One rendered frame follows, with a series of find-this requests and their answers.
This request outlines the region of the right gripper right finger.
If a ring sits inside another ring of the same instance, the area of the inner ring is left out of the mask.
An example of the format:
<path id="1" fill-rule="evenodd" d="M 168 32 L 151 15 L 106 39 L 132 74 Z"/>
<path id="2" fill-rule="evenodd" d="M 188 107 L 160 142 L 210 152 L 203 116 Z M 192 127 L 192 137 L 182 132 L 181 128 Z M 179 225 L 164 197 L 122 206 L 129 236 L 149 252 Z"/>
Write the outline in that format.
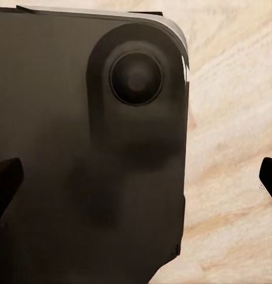
<path id="1" fill-rule="evenodd" d="M 272 197 L 272 158 L 265 157 L 260 168 L 260 180 Z"/>

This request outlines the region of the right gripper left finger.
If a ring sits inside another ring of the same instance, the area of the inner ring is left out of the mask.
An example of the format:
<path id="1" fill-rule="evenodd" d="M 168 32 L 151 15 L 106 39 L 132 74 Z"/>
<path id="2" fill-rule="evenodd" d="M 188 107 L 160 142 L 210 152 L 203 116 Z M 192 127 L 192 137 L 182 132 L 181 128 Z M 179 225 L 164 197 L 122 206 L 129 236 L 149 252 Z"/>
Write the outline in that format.
<path id="1" fill-rule="evenodd" d="M 24 180 L 21 160 L 0 162 L 0 219 Z"/>

